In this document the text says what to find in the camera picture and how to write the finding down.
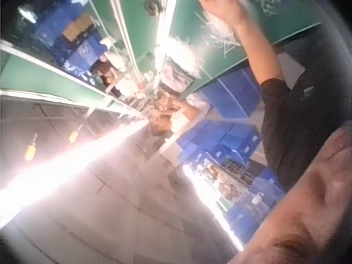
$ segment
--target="white cloth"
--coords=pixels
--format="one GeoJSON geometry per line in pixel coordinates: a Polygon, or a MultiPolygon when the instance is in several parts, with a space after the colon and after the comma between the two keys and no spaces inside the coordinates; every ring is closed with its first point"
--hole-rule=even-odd
{"type": "Polygon", "coordinates": [[[183,114],[182,109],[173,113],[171,116],[171,131],[173,133],[178,132],[184,126],[186,126],[190,120],[183,114]]]}
{"type": "Polygon", "coordinates": [[[122,80],[115,85],[115,88],[120,90],[121,94],[126,97],[134,96],[135,93],[139,92],[137,84],[127,78],[122,78],[122,80]]]}
{"type": "MultiPolygon", "coordinates": [[[[187,96],[186,102],[191,106],[198,108],[200,110],[200,115],[202,116],[204,116],[211,108],[211,105],[204,100],[203,96],[199,92],[192,93],[187,96]]],[[[178,132],[190,122],[190,120],[183,114],[182,110],[173,113],[170,121],[171,131],[173,133],[178,132]]]]}
{"type": "Polygon", "coordinates": [[[121,72],[124,72],[126,70],[126,58],[124,58],[120,54],[111,51],[105,52],[104,55],[111,62],[111,64],[114,65],[116,69],[120,70],[121,72]]]}
{"type": "Polygon", "coordinates": [[[187,96],[186,101],[191,106],[198,108],[201,114],[208,113],[209,109],[211,108],[211,105],[207,101],[205,101],[200,92],[195,92],[187,96]]]}

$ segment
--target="green wall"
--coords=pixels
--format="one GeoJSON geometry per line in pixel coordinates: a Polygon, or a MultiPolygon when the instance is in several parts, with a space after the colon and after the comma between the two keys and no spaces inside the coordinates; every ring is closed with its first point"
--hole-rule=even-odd
{"type": "MultiPolygon", "coordinates": [[[[102,102],[104,95],[14,55],[9,55],[2,70],[1,89],[54,95],[112,112],[121,112],[127,107],[115,102],[106,108],[102,102]]],[[[139,112],[132,108],[129,108],[129,113],[139,115],[139,112]]]]}

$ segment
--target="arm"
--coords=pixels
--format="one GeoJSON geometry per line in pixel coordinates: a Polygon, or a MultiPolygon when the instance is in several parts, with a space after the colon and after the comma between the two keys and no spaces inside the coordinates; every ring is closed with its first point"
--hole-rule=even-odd
{"type": "Polygon", "coordinates": [[[158,111],[160,115],[163,116],[172,116],[173,113],[177,112],[177,110],[164,110],[164,111],[158,111]]]}
{"type": "Polygon", "coordinates": [[[204,10],[224,20],[242,43],[259,84],[284,80],[274,48],[238,0],[200,0],[204,10]]]}
{"type": "Polygon", "coordinates": [[[194,120],[198,114],[199,109],[191,106],[190,104],[183,102],[176,98],[170,98],[170,103],[175,106],[176,108],[181,108],[183,110],[183,114],[189,119],[194,120]]]}

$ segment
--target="fluorescent light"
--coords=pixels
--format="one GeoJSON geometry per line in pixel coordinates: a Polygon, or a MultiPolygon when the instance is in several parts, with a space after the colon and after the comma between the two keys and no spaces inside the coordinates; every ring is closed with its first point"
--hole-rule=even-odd
{"type": "Polygon", "coordinates": [[[20,172],[5,189],[0,191],[0,228],[22,208],[53,193],[60,185],[82,172],[90,162],[112,150],[147,123],[147,120],[143,120],[128,126],[120,126],[104,137],[20,172]]]}
{"type": "Polygon", "coordinates": [[[23,8],[23,7],[19,7],[18,8],[18,12],[20,12],[20,14],[24,18],[28,19],[31,23],[35,24],[37,22],[36,21],[36,15],[32,11],[29,11],[26,8],[23,8]]]}
{"type": "Polygon", "coordinates": [[[194,175],[193,170],[188,165],[183,166],[183,171],[193,183],[200,200],[213,213],[216,220],[218,221],[220,226],[225,230],[225,232],[228,234],[228,236],[230,237],[231,241],[233,242],[237,250],[243,251],[244,248],[241,241],[231,231],[228,222],[223,217],[223,213],[216,205],[216,202],[218,200],[218,196],[216,192],[207,183],[205,183],[199,176],[194,175]]]}
{"type": "Polygon", "coordinates": [[[162,64],[165,58],[165,42],[169,38],[171,23],[173,15],[175,12],[177,0],[168,0],[166,4],[165,11],[162,12],[159,16],[158,31],[156,37],[156,43],[160,46],[161,51],[158,54],[155,54],[155,68],[158,72],[161,71],[162,64]]]}

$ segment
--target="forearm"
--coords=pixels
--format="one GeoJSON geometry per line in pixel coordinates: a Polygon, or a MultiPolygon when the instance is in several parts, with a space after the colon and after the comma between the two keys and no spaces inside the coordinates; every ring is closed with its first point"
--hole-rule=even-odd
{"type": "Polygon", "coordinates": [[[184,115],[190,120],[195,119],[199,114],[198,108],[191,106],[190,104],[183,102],[181,100],[178,100],[176,98],[172,99],[171,104],[181,108],[183,110],[184,115]]]}
{"type": "Polygon", "coordinates": [[[273,78],[284,80],[274,48],[259,25],[246,15],[232,27],[247,53],[258,83],[262,84],[273,78]]]}
{"type": "Polygon", "coordinates": [[[177,112],[177,110],[164,110],[164,111],[159,111],[161,115],[164,116],[172,116],[173,113],[177,112]]]}

